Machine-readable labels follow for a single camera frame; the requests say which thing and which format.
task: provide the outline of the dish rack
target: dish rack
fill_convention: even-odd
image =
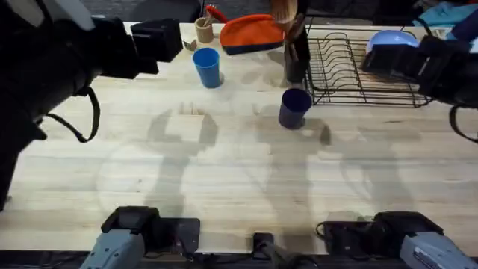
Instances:
[[[358,28],[320,28],[308,26],[311,60],[304,87],[314,105],[384,105],[419,108],[431,99],[418,93],[416,84],[393,81],[361,71],[368,40],[379,30]],[[323,33],[323,37],[311,37]]]

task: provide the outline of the dark blue cup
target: dark blue cup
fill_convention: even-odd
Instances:
[[[219,53],[215,49],[203,48],[194,52],[194,64],[204,87],[219,87]]]
[[[287,129],[300,129],[304,115],[312,106],[311,96],[300,89],[289,89],[282,95],[279,123]]]

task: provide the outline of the wooden table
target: wooden table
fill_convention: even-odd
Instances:
[[[195,36],[192,25],[181,32]],[[187,50],[160,63],[159,75],[96,79],[97,137],[80,144],[45,120],[49,139],[21,154],[0,214],[0,249],[90,250],[116,207],[148,205],[164,217],[198,217],[202,252],[245,252],[263,231],[291,250],[324,253],[316,223],[409,210],[478,256],[478,148],[452,132],[449,106],[320,105],[303,129],[288,131],[277,122],[282,50],[218,49],[225,81],[214,90],[202,87]],[[55,112],[90,130],[87,99]],[[459,117],[476,131],[472,112]]]

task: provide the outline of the red object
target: red object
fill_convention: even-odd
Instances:
[[[258,52],[282,46],[284,31],[269,14],[249,15],[226,23],[220,42],[228,55]]]
[[[220,21],[221,23],[227,23],[227,18],[226,16],[224,16],[224,14],[222,14],[220,11],[218,11],[217,8],[209,5],[206,7],[206,10],[208,13],[210,13],[210,15],[217,19],[218,21]]]

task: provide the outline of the wooden cup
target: wooden cup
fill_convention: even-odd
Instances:
[[[199,18],[194,22],[196,27],[197,40],[201,43],[210,43],[214,39],[214,34],[212,32],[212,24],[204,27],[206,18]]]

